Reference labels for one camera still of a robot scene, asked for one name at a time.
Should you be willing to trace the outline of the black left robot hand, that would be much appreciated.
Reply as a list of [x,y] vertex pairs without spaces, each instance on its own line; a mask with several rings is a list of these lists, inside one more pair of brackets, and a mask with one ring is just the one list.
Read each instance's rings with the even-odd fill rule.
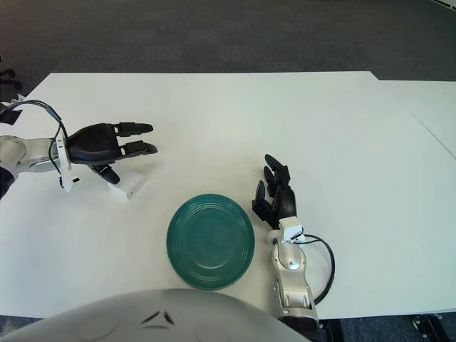
[[142,140],[120,145],[118,138],[142,135],[153,131],[146,123],[124,122],[118,124],[99,123],[84,127],[67,139],[67,152],[73,164],[87,165],[94,173],[112,185],[120,177],[111,165],[118,160],[151,155],[157,148]]

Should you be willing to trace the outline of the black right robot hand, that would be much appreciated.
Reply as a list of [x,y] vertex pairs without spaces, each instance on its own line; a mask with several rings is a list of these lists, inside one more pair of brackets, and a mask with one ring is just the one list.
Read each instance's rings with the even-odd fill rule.
[[279,220],[296,216],[296,198],[289,182],[289,169],[269,154],[264,156],[263,169],[267,186],[258,182],[252,210],[272,229],[279,229]]

